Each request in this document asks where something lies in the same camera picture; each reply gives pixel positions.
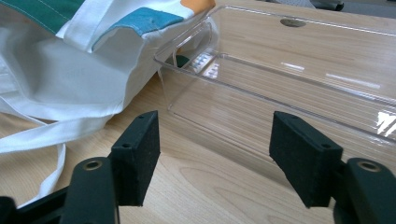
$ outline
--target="green fabric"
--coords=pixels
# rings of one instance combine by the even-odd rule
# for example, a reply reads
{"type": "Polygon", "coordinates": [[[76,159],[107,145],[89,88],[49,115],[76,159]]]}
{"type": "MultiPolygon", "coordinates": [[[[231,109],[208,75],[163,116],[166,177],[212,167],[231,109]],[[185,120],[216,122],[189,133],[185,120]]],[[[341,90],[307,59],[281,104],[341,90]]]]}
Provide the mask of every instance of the green fabric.
{"type": "Polygon", "coordinates": [[[0,0],[56,34],[70,21],[84,0],[0,0]]]}

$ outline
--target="table surface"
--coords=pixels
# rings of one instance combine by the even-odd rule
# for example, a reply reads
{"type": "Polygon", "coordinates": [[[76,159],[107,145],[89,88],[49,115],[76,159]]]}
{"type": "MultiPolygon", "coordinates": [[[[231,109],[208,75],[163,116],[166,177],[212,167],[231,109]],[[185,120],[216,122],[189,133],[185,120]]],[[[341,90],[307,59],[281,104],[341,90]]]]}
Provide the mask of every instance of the table surface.
{"type": "MultiPolygon", "coordinates": [[[[223,4],[371,29],[396,30],[396,21],[384,18],[259,1],[218,1],[218,5],[223,4]]],[[[159,111],[162,154],[144,206],[122,207],[121,223],[333,223],[330,208],[306,209],[287,182],[275,181],[265,176],[264,171],[252,171],[238,162],[238,157],[225,157],[217,150],[235,146],[210,138],[205,132],[170,115],[158,76],[154,76],[102,131],[67,144],[66,164],[57,189],[69,184],[73,168],[80,161],[107,156],[129,123],[151,110],[159,111]]],[[[0,136],[33,127],[24,120],[3,114],[0,123],[0,136]]],[[[0,195],[11,196],[18,204],[28,201],[36,195],[41,181],[55,169],[56,160],[53,147],[2,155],[0,195]]]]}

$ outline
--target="teal fabric patch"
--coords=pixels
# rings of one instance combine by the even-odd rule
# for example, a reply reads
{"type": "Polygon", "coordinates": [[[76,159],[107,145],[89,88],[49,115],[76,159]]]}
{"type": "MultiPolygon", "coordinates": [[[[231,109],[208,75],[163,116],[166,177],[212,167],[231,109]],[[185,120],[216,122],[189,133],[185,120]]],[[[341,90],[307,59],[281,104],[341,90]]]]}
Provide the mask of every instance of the teal fabric patch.
{"type": "Polygon", "coordinates": [[[53,34],[70,21],[84,0],[0,0],[53,34]]]}
{"type": "Polygon", "coordinates": [[[132,28],[138,35],[161,30],[169,25],[183,21],[182,17],[167,12],[141,7],[114,23],[109,29],[132,28]]]}

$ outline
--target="clear plastic container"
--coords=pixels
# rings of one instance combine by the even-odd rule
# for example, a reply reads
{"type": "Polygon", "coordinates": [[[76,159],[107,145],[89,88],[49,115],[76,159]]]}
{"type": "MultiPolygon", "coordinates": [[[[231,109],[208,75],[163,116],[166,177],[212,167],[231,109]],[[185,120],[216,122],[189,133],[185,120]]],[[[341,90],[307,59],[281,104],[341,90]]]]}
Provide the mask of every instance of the clear plastic container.
{"type": "Polygon", "coordinates": [[[396,35],[218,7],[155,55],[168,109],[271,161],[274,111],[396,173],[396,35]]]}

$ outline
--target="white strap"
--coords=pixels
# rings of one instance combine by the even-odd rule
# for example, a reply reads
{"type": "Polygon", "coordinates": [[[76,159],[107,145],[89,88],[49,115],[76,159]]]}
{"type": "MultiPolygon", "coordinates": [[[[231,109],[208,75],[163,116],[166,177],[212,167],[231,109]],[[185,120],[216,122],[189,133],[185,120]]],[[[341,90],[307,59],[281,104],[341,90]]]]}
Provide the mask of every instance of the white strap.
{"type": "Polygon", "coordinates": [[[89,50],[93,35],[113,1],[85,0],[67,24],[64,42],[84,51],[89,50]]]}
{"type": "Polygon", "coordinates": [[[41,125],[37,128],[20,133],[14,133],[1,138],[0,154],[49,146],[57,146],[58,149],[58,164],[56,170],[41,183],[38,194],[22,206],[32,203],[53,191],[64,168],[66,152],[65,142],[79,139],[85,135],[92,134],[102,129],[106,122],[111,118],[111,116],[106,116],[102,118],[74,119],[46,124],[38,119],[23,115],[13,108],[1,95],[0,112],[27,119],[41,125]]]}

